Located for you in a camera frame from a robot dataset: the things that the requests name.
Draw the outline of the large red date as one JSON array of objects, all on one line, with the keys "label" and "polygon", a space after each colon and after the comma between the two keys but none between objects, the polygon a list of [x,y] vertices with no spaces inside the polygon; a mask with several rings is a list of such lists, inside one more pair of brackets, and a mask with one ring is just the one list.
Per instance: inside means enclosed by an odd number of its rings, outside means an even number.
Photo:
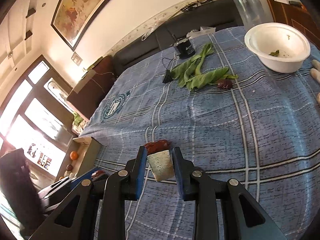
[{"label": "large red date", "polygon": [[105,172],[103,170],[96,170],[95,172],[93,172],[91,174],[91,178],[97,178],[98,176],[102,175],[102,174],[105,174]]}]

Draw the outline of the white foam chunk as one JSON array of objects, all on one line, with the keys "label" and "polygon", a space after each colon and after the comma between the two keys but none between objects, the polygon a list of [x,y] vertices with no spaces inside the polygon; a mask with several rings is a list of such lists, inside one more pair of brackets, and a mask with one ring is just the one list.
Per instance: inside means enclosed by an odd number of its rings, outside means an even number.
[{"label": "white foam chunk", "polygon": [[160,182],[175,176],[169,150],[148,155],[147,160],[150,164],[155,181]]}]

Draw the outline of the red date in tray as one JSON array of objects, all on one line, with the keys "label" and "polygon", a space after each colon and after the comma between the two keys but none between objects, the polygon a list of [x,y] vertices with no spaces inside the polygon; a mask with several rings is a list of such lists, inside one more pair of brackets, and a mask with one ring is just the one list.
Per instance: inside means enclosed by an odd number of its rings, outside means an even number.
[{"label": "red date in tray", "polygon": [[68,164],[66,166],[66,171],[71,172],[73,170],[73,165],[72,164]]}]

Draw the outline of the brown cardboard tray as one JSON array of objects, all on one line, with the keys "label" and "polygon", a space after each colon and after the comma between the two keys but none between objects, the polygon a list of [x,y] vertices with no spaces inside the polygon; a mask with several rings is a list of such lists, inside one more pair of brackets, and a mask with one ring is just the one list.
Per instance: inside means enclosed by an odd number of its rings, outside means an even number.
[{"label": "brown cardboard tray", "polygon": [[[96,141],[93,137],[73,138],[67,149],[66,155],[62,161],[55,181],[61,177],[74,178],[83,175],[94,167],[95,160],[102,148],[102,144]],[[72,161],[69,157],[72,151],[76,151],[79,155],[78,160]],[[73,165],[71,172],[66,171],[68,164]]]}]

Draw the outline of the orange tangerine far left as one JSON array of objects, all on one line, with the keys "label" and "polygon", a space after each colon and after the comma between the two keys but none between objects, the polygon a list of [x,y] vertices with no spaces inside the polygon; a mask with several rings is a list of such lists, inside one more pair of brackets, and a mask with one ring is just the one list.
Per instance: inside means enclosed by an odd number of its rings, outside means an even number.
[{"label": "orange tangerine far left", "polygon": [[70,157],[70,159],[71,159],[72,161],[76,161],[76,160],[78,160],[79,155],[78,155],[78,153],[77,153],[76,151],[72,151],[72,152],[70,153],[69,157]]}]

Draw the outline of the red date upper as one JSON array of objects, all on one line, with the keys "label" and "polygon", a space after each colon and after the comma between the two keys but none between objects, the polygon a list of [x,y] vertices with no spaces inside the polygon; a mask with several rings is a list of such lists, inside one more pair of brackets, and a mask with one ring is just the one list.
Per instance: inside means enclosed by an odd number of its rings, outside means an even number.
[{"label": "red date upper", "polygon": [[170,142],[163,139],[156,142],[148,142],[144,147],[146,148],[148,155],[151,155],[157,152],[169,150]]}]

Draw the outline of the green cloth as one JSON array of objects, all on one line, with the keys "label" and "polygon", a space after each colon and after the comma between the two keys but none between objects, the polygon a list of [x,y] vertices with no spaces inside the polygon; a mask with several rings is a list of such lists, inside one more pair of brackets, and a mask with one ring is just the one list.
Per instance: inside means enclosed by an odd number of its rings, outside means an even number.
[{"label": "green cloth", "polygon": [[73,126],[78,127],[84,119],[77,112],[73,112],[73,116],[74,116]]}]

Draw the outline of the blue plaid tablecloth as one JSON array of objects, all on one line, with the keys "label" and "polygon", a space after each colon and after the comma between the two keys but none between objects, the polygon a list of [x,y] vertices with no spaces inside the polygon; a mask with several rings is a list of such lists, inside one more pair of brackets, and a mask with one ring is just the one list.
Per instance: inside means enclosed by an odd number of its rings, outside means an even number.
[{"label": "blue plaid tablecloth", "polygon": [[168,48],[117,78],[83,136],[101,143],[95,164],[108,173],[166,139],[211,178],[240,181],[287,239],[301,239],[319,210],[319,84],[310,75],[319,50],[312,46],[295,74],[277,74],[244,35],[234,27],[192,40],[197,51],[213,46],[203,72],[228,67],[238,76],[231,90],[163,83],[166,66],[179,64]]}]

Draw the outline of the small dark date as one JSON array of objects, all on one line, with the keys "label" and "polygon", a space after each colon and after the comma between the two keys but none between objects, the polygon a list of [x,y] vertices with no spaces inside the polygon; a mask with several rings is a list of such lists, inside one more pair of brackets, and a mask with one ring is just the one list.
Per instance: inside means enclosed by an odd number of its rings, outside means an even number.
[{"label": "small dark date", "polygon": [[217,81],[217,87],[220,89],[231,89],[233,82],[230,79],[219,79]]}]

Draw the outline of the black clip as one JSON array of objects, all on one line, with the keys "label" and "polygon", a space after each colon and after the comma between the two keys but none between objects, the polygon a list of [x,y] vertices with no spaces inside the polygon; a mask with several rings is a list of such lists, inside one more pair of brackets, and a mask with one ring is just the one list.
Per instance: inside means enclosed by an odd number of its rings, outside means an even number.
[{"label": "black clip", "polygon": [[173,81],[173,79],[172,79],[172,77],[171,77],[170,71],[169,71],[169,70],[166,70],[162,82],[163,82],[163,83],[169,83],[169,82],[172,82],[172,81]]}]

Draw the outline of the green leafy vegetable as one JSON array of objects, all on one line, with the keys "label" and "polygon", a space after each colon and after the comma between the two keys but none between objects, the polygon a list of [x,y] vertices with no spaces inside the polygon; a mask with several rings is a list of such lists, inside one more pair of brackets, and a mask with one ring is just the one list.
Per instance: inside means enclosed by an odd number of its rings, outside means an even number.
[{"label": "green leafy vegetable", "polygon": [[207,85],[217,85],[219,79],[230,79],[231,81],[237,79],[237,75],[229,74],[229,67],[220,67],[206,73],[201,72],[205,59],[213,52],[213,44],[205,44],[200,53],[178,64],[170,71],[172,79],[178,80],[180,88],[185,87],[189,91],[201,89]]}]

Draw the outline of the black small device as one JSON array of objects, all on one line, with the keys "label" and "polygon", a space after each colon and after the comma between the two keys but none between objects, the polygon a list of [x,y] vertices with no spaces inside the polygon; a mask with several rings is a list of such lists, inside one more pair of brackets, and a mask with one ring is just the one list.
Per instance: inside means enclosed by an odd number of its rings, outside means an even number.
[{"label": "black small device", "polygon": [[182,60],[195,55],[195,49],[187,37],[178,39],[173,44],[173,47],[175,48],[178,57]]}]

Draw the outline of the white bowl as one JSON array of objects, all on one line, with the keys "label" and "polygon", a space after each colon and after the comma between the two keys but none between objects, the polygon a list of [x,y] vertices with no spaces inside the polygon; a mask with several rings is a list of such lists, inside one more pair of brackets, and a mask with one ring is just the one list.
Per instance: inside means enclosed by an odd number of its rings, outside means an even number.
[{"label": "white bowl", "polygon": [[263,23],[245,34],[246,47],[270,70],[294,73],[311,52],[307,38],[297,29],[282,23]]}]

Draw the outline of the framed picture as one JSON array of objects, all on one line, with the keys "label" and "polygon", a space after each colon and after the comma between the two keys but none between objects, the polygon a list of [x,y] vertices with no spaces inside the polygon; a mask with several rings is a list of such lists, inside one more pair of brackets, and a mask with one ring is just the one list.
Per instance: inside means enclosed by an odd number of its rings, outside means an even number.
[{"label": "framed picture", "polygon": [[59,0],[51,26],[74,51],[87,28],[110,0]]}]

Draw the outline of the black leather sofa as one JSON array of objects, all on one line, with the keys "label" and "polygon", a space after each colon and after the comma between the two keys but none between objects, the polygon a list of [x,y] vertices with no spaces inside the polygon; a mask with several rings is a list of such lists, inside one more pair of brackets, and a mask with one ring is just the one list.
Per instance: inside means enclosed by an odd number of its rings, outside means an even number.
[{"label": "black leather sofa", "polygon": [[217,31],[243,26],[240,13],[233,0],[217,0],[206,3],[188,12],[183,12],[160,25],[146,40],[139,36],[113,56],[116,76],[127,68],[162,51],[185,38],[191,30],[213,27]]}]

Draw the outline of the clear plastic container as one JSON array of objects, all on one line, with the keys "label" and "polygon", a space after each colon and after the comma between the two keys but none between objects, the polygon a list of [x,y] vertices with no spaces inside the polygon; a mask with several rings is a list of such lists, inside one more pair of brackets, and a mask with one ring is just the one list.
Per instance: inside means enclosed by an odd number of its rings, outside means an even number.
[{"label": "clear plastic container", "polygon": [[273,22],[267,0],[233,0],[246,31],[256,25]]}]

